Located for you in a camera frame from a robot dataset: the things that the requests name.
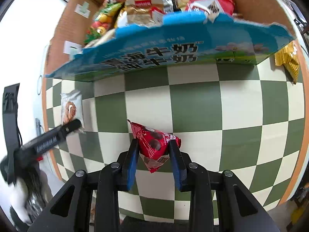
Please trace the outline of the red chocolate snack packet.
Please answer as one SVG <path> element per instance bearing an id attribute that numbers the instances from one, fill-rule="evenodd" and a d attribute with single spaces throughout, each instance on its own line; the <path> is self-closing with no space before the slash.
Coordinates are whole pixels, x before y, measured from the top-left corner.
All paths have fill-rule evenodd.
<path id="1" fill-rule="evenodd" d="M 150 173 L 154 173 L 169 160 L 168 144 L 175 140 L 177 147 L 181 147 L 181 139 L 173 134 L 153 129 L 131 120 L 130 123 L 134 138 L 138 139 L 140 157 Z"/>

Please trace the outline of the white round cookie packet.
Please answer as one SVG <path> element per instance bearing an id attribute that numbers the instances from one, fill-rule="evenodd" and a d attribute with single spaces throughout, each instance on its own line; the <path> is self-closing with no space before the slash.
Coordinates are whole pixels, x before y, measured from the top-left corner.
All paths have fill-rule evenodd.
<path id="1" fill-rule="evenodd" d="M 69 93 L 61 93 L 61 124 L 65 125 L 78 119 L 81 127 L 76 132 L 84 132 L 84 118 L 82 107 L 82 94 L 78 89 Z"/>

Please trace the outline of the green fruit candy bag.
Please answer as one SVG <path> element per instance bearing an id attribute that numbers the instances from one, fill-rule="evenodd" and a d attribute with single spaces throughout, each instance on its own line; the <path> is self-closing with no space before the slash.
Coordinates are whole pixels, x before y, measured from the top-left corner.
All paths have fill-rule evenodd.
<path id="1" fill-rule="evenodd" d="M 84 44 L 99 39 L 111 29 L 122 6 L 123 2 L 103 6 L 94 15 L 94 19 L 86 32 Z"/>

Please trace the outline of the yellow crinkled snack bag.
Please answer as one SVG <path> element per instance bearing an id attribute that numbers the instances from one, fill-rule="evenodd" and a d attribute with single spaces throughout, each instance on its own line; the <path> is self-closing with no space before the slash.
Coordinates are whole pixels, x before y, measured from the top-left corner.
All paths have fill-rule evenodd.
<path id="1" fill-rule="evenodd" d="M 300 71 L 300 62 L 297 47 L 294 41 L 284 46 L 274 54 L 275 65 L 284 66 L 292 77 L 293 83 L 297 83 Z"/>

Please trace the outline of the white beige pouch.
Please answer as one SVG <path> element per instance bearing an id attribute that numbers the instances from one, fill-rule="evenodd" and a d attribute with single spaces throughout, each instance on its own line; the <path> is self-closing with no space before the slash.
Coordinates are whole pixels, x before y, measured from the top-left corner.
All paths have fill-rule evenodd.
<path id="1" fill-rule="evenodd" d="M 165 15 L 163 0 L 127 0 L 128 24 L 145 27 L 161 26 Z"/>

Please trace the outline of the white red shrimp snack bag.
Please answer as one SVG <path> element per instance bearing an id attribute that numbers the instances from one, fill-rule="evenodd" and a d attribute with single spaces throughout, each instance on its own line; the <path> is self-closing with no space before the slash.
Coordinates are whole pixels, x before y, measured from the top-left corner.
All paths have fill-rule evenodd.
<path id="1" fill-rule="evenodd" d="M 220 14 L 232 15 L 234 5 L 229 0 L 189 0 L 185 10 L 202 12 L 206 16 L 206 21 L 213 23 Z"/>

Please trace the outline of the blue smartphone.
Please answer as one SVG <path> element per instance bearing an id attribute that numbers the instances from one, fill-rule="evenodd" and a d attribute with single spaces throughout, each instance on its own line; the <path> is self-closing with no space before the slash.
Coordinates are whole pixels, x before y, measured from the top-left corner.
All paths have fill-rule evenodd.
<path id="1" fill-rule="evenodd" d="M 35 118 L 35 128 L 36 128 L 36 135 L 40 136 L 41 135 L 41 123 L 38 118 Z"/>

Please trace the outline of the checkered green table mat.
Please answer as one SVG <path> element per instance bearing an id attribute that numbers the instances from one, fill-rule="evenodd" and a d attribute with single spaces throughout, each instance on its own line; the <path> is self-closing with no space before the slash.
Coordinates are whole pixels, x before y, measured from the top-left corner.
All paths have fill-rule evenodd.
<path id="1" fill-rule="evenodd" d="M 84 132 L 52 152 L 56 175 L 101 170 L 129 148 L 130 122 L 178 136 L 181 150 L 209 171 L 231 170 L 266 209 L 295 193 L 308 162 L 308 55 L 297 83 L 266 59 L 256 66 L 163 67 L 93 83 L 46 78 L 45 130 L 61 122 L 61 94 L 82 94 Z"/>

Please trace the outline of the cardboard milk box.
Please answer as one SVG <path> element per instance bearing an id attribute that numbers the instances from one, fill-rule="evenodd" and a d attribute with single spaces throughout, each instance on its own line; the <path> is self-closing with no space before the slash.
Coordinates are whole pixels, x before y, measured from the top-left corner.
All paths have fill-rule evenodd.
<path id="1" fill-rule="evenodd" d="M 256 65 L 295 39 L 277 0 L 234 0 L 238 19 L 202 12 L 164 15 L 161 26 L 129 24 L 115 39 L 84 48 L 86 32 L 104 0 L 69 0 L 49 47 L 45 76 L 83 82 L 136 70 L 178 64 Z"/>

